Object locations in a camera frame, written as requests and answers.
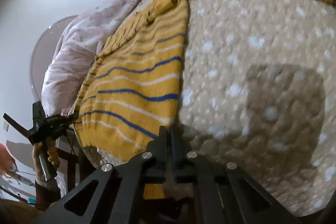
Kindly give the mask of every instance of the crumpled fabric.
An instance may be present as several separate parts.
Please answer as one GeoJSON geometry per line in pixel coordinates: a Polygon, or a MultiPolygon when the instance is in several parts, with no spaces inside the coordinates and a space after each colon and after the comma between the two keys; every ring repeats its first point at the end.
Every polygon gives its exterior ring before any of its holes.
{"type": "Polygon", "coordinates": [[[65,28],[44,76],[41,98],[47,116],[68,114],[95,56],[139,1],[106,0],[65,28]]]}

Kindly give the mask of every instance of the black handle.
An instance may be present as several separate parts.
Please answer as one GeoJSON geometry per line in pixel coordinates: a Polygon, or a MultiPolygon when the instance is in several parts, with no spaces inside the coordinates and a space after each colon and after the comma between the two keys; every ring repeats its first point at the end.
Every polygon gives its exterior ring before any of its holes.
{"type": "Polygon", "coordinates": [[[53,164],[48,160],[48,145],[46,140],[42,141],[43,145],[41,148],[41,152],[39,154],[39,159],[44,175],[44,179],[47,182],[50,179],[53,179],[57,176],[57,172],[53,166],[53,164]]]}

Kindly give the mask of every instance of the beige bedspread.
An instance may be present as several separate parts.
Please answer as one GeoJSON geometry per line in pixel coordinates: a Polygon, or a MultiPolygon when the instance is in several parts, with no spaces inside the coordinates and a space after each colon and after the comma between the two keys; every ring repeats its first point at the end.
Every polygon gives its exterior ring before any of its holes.
{"type": "MultiPolygon", "coordinates": [[[[336,188],[335,24],[316,0],[190,0],[184,137],[239,164],[296,216],[324,208],[336,188]]],[[[84,151],[96,166],[121,163],[84,151]]]]}

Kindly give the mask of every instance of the white wall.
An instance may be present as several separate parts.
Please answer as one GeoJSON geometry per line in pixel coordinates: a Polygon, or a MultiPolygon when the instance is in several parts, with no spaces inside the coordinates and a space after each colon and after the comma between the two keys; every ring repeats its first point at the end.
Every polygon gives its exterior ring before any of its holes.
{"type": "MultiPolygon", "coordinates": [[[[0,0],[0,115],[6,112],[22,126],[32,127],[32,103],[35,101],[29,80],[29,65],[34,46],[44,30],[61,18],[76,15],[99,5],[103,0],[0,0]]],[[[0,142],[11,146],[20,171],[34,173],[31,168],[29,142],[14,128],[2,129],[0,142]]],[[[34,176],[25,175],[34,180],[34,176]]],[[[19,190],[22,197],[35,196],[33,187],[18,185],[14,180],[0,185],[19,190]]],[[[7,198],[0,191],[0,196],[7,198]]]]}

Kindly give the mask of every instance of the orange object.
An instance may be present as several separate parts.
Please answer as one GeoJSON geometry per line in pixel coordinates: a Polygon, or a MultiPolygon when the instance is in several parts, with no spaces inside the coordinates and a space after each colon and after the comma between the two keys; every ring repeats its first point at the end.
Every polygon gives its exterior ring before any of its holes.
{"type": "Polygon", "coordinates": [[[16,168],[14,158],[8,153],[6,147],[0,143],[0,175],[11,177],[16,168]]]}

